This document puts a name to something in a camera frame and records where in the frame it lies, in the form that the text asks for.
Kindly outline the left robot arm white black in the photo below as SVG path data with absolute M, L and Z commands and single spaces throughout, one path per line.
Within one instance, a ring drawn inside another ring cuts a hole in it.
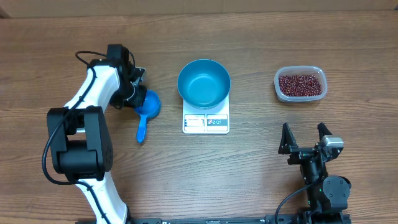
M 49 138 L 42 156 L 44 176 L 56 185 L 76 185 L 92 207 L 95 223 L 132 223 L 111 177 L 113 145 L 104 112 L 138 108 L 146 99 L 146 70 L 121 44 L 109 44 L 86 64 L 87 77 L 63 107 L 47 113 Z

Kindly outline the blue measuring scoop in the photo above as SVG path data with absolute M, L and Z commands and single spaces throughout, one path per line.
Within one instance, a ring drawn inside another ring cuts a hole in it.
M 134 109 L 140 116 L 139 126 L 137 129 L 136 140 L 142 144 L 146 137 L 147 120 L 155 118 L 160 113 L 161 102 L 158 94 L 153 90 L 147 90 L 144 104 Z

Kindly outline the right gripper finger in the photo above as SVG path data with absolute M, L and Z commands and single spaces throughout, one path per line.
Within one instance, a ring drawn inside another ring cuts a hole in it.
M 292 154 L 298 149 L 298 145 L 288 123 L 282 126 L 282 137 L 278 149 L 278 154 Z
M 321 141 L 324 136 L 332 135 L 324 123 L 317 125 L 319 140 Z

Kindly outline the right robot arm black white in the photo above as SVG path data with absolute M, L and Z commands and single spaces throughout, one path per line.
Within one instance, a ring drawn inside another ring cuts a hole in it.
M 317 129 L 319 141 L 313 147 L 299 147 L 289 124 L 283 124 L 278 153 L 289 156 L 289 165 L 300 166 L 304 186 L 281 201 L 273 216 L 274 223 L 351 223 L 349 215 L 343 213 L 348 208 L 351 182 L 346 177 L 329 175 L 326 169 L 326 163 L 341 154 L 344 142 L 324 123 L 318 124 Z M 294 215 L 281 215 L 282 206 L 302 192 L 307 194 L 308 207 L 300 208 Z

